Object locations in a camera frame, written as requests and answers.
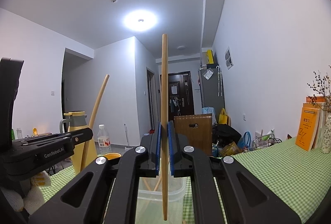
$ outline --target ceiling light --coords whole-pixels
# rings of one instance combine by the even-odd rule
[[[144,31],[156,24],[156,16],[146,10],[137,10],[124,18],[124,25],[134,31]]]

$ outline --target orange book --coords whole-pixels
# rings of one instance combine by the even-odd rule
[[[315,96],[316,102],[326,102],[326,99],[323,96]],[[306,102],[310,103],[311,99],[307,96]]]
[[[322,147],[322,141],[323,141],[323,131],[324,131],[324,124],[325,124],[325,111],[321,109],[321,107],[324,107],[325,103],[321,102],[318,105],[317,104],[311,104],[311,103],[303,103],[304,108],[316,108],[320,109],[319,112],[319,122],[316,132],[316,137],[314,140],[314,143],[312,144],[312,149]]]
[[[306,151],[312,149],[319,122],[320,109],[303,107],[295,144]]]

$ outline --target plastic bag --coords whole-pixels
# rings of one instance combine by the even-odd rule
[[[235,154],[238,154],[241,152],[242,152],[242,150],[233,141],[231,144],[223,147],[220,154],[222,157],[225,157],[225,156],[235,155]]]
[[[204,73],[204,77],[208,80],[209,78],[211,78],[212,74],[214,73],[214,71],[209,68],[205,73]]]
[[[227,118],[228,118],[228,116],[225,113],[225,109],[222,108],[222,111],[219,114],[218,123],[219,124],[226,124],[227,123]]]

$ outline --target bottle label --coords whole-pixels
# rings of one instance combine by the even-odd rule
[[[98,137],[98,142],[100,147],[110,146],[109,137],[104,137],[104,136]]]

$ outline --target blue gripper pad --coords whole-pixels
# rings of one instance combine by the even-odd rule
[[[158,123],[158,142],[156,144],[156,163],[155,163],[155,172],[158,175],[160,171],[160,152],[161,152],[161,122]]]
[[[173,140],[172,140],[172,135],[173,134],[173,123],[168,122],[168,143],[169,143],[169,160],[170,160],[170,171],[171,175],[173,176],[173,171],[174,171],[174,157],[173,157]]]

